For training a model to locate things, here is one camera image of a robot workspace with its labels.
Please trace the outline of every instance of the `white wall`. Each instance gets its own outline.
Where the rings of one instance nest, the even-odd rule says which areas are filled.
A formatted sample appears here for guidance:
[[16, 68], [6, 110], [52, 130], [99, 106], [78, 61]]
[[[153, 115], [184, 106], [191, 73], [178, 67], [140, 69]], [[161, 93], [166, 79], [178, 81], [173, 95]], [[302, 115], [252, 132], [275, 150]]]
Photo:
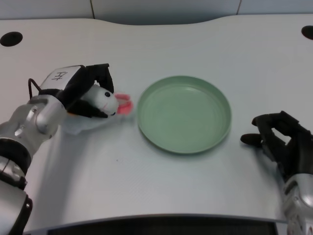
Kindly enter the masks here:
[[187, 24], [237, 13], [313, 13], [313, 0], [0, 0], [0, 19], [93, 18], [91, 3], [96, 19], [122, 24]]

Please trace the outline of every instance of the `black cable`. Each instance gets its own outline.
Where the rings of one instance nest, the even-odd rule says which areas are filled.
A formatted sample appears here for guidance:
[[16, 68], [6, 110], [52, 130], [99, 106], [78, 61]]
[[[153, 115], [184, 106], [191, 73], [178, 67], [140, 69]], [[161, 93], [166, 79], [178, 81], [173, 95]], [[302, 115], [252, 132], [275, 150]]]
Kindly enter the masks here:
[[38, 84], [34, 81], [34, 79], [30, 78], [28, 80], [29, 99], [31, 99], [33, 97], [33, 92], [31, 90], [31, 84], [33, 84], [39, 92], [42, 91], [42, 89], [38, 86]]

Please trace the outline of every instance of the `plate rim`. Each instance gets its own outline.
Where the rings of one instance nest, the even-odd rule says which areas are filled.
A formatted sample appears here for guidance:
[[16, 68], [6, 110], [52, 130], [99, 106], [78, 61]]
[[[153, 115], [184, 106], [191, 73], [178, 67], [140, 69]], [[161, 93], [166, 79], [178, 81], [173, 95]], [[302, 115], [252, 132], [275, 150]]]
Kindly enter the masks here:
[[[201, 150], [197, 150], [197, 151], [177, 151], [177, 150], [172, 150], [172, 149], [168, 149], [168, 148], [165, 148], [163, 146], [160, 146], [159, 144], [156, 144], [154, 143], [152, 140], [150, 140], [150, 138], [146, 135], [146, 133], [144, 133], [143, 131], [143, 128], [142, 128], [142, 123], [141, 121], [139, 121], [139, 105], [140, 105], [140, 102], [142, 102], [142, 97], [143, 95], [146, 93], [146, 91], [151, 88], [154, 84], [162, 81], [162, 80], [165, 80], [165, 79], [168, 79], [168, 78], [173, 78], [173, 77], [189, 77], [189, 78], [195, 78], [195, 79], [198, 79], [198, 80], [201, 80], [201, 81], [204, 81], [206, 83], [208, 83], [209, 85], [211, 85], [212, 87], [214, 87], [216, 90], [218, 90], [222, 95], [223, 97], [225, 98], [226, 100], [226, 103], [228, 105], [228, 108], [229, 108], [229, 125], [228, 125], [228, 128], [227, 130], [225, 131], [225, 133], [221, 136], [221, 138], [215, 142], [214, 144], [204, 148], [204, 149], [201, 149]], [[230, 129], [231, 129], [231, 123], [232, 123], [232, 111], [231, 111], [231, 107], [230, 107], [230, 103], [227, 99], [227, 97], [224, 95], [224, 93], [218, 89], [215, 85], [213, 85], [212, 83], [204, 80], [204, 79], [201, 79], [201, 78], [198, 78], [198, 77], [195, 77], [195, 76], [189, 76], [189, 75], [174, 75], [174, 76], [168, 76], [168, 77], [165, 77], [165, 78], [162, 78], [154, 83], [152, 83], [151, 85], [149, 85], [140, 95], [139, 97], [139, 100], [138, 100], [138, 105], [137, 105], [137, 109], [136, 109], [136, 116], [137, 116], [137, 124], [138, 124], [138, 127], [140, 129], [140, 132], [144, 135], [145, 138], [147, 138], [147, 140], [152, 143], [153, 145], [157, 146], [158, 148], [162, 149], [162, 150], [165, 150], [165, 151], [168, 151], [168, 152], [171, 152], [171, 153], [178, 153], [178, 154], [196, 154], [196, 153], [201, 153], [201, 152], [204, 152], [206, 150], [209, 150], [215, 146], [217, 146], [219, 143], [221, 143], [225, 137], [229, 134], [230, 132]]]

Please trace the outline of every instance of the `robotic hand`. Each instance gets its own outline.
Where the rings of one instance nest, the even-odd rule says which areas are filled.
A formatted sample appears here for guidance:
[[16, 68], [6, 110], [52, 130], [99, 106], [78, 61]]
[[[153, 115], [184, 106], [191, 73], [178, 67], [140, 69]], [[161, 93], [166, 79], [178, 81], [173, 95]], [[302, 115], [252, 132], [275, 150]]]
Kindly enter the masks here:
[[[285, 181], [283, 210], [288, 235], [313, 235], [313, 136], [284, 111], [258, 116], [252, 124], [260, 133], [243, 135], [241, 141], [262, 147], [277, 162]], [[272, 128], [291, 137], [288, 144], [275, 136]]]
[[[54, 136], [67, 111], [107, 118], [80, 98], [95, 80], [100, 86], [113, 86], [108, 84], [112, 83], [108, 67], [102, 64], [57, 69], [41, 87], [30, 79], [30, 100], [0, 125], [0, 235], [23, 233], [32, 210], [32, 201], [24, 191], [25, 175], [34, 154], [44, 141]], [[31, 82], [39, 90], [38, 96], [32, 97]]]

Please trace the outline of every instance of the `green plate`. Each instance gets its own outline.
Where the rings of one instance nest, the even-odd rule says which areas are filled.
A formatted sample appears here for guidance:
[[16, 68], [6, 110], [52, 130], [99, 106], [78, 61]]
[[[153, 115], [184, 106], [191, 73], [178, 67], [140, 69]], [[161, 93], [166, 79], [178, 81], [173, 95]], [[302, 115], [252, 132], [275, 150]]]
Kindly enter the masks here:
[[217, 145], [230, 130], [226, 97], [195, 77], [173, 76], [152, 84], [138, 103], [138, 124], [155, 145], [175, 153], [197, 153]]

